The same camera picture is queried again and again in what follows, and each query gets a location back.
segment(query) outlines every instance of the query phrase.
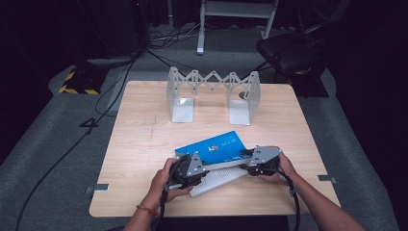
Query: hazard tape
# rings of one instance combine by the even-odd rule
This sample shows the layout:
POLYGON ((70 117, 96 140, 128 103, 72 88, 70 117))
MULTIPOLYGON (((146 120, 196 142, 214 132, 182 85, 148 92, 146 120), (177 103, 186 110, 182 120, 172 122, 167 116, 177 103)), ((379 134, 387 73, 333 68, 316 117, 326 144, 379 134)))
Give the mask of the hazard tape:
POLYGON ((102 82, 95 81, 84 82, 75 78, 75 68, 66 76, 63 86, 59 93, 82 93, 82 94, 100 94, 102 82))

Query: human hand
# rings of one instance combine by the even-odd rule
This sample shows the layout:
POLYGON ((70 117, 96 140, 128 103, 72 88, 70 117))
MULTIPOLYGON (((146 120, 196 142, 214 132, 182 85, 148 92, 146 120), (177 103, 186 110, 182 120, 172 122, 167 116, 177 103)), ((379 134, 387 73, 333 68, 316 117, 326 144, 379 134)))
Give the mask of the human hand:
MULTIPOLYGON (((147 193, 144 200, 141 202, 146 208, 157 210, 160 207, 160 197, 162 196, 163 184, 167 182, 171 165, 176 163, 177 159, 169 158, 166 160, 163 169, 157 171, 156 175, 152 179, 149 192, 147 193)), ((183 190, 175 189, 168 192, 167 202, 173 200, 179 195, 188 194, 192 190, 191 187, 187 187, 183 190)))
MULTIPOLYGON (((285 154, 279 154, 279 166, 280 166, 280 171, 285 173, 287 176, 292 178, 293 176, 297 175, 296 170, 294 169, 291 160, 285 154)), ((288 185, 288 182, 286 180, 283 180, 281 176, 279 176, 279 173, 275 173, 271 176, 269 175, 258 175, 258 178, 272 182, 272 183, 278 183, 282 185, 288 185)))

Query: yellow and black tape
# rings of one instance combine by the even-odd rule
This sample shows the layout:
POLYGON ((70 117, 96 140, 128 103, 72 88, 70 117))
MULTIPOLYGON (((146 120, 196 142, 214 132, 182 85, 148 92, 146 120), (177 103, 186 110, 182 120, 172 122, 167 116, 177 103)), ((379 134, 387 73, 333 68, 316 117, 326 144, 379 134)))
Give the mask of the yellow and black tape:
POLYGON ((92 73, 76 73, 75 68, 66 77, 59 93, 100 94, 107 70, 97 70, 92 73))

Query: dark background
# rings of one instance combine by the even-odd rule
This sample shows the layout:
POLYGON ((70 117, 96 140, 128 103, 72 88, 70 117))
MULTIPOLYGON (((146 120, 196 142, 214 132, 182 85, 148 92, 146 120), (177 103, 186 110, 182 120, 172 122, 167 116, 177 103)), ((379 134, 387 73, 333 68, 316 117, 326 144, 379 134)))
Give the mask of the dark background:
MULTIPOLYGON (((101 35, 105 33, 104 39, 110 39, 111 44, 117 45, 117 40, 112 38, 109 30, 103 29, 108 23, 100 20, 104 14, 98 16, 93 12, 94 1, 80 2, 85 11, 93 15, 90 18, 93 23, 105 23, 98 27, 101 35)), ((181 5, 185 3, 182 0, 174 2, 181 5)), ((72 46, 78 45, 81 53, 78 59, 106 58, 112 55, 105 50, 76 2, 61 3, 64 4, 65 16, 72 19, 72 24, 60 24, 53 5, 46 1, 7 0, 0 3, 0 106, 3 109, 0 114, 1 163, 52 97, 48 89, 50 79, 75 63, 70 51, 65 49, 66 31, 62 31, 62 28, 71 28, 68 37, 75 39, 72 46)), ((128 3, 129 5, 122 4, 121 7, 127 6, 123 11, 128 16, 131 15, 133 22, 127 25, 130 28, 129 34, 122 38, 140 39, 140 19, 135 19, 139 10, 138 1, 128 3)), ((199 9, 197 2, 191 1, 191 4, 199 9)), ((153 10, 149 9, 149 15, 152 16, 149 20, 156 24, 163 23, 163 18, 156 16, 163 16, 166 9, 153 10)), ((178 13, 177 11, 182 12, 173 7, 173 13, 178 13)), ((284 18, 288 14, 282 13, 284 9, 279 11, 276 23, 285 24, 284 18)), ((345 13, 352 20, 345 31, 349 37, 339 41, 342 47, 329 66, 337 83, 337 97, 344 113, 388 189, 401 230, 408 229, 403 218, 404 209, 408 206, 408 199, 404 194, 407 189, 405 176, 408 131, 407 14, 405 1, 352 1, 345 13)), ((191 19, 196 20, 196 14, 188 16, 188 20, 191 19)), ((109 23, 123 26, 119 21, 109 23)), ((123 46, 116 49, 122 52, 138 45, 132 43, 128 46, 125 40, 121 44, 123 46)))

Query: wooden table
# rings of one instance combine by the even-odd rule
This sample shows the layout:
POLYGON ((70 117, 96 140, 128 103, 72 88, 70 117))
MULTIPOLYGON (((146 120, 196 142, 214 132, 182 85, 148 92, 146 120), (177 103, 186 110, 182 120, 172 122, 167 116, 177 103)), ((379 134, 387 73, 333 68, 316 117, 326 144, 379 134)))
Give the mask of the wooden table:
MULTIPOLYGON (((150 182, 174 149, 235 130, 247 148, 277 145, 316 189, 340 205, 293 89, 262 84, 261 103, 250 126, 231 125, 225 90, 199 89, 193 123, 173 123, 166 102, 166 82, 127 84, 101 168, 89 212, 94 217, 130 217, 150 182)), ((300 201, 301 213, 309 213, 300 201)), ((177 197, 166 204, 165 217, 292 215, 289 188, 246 176, 196 198, 177 197)))

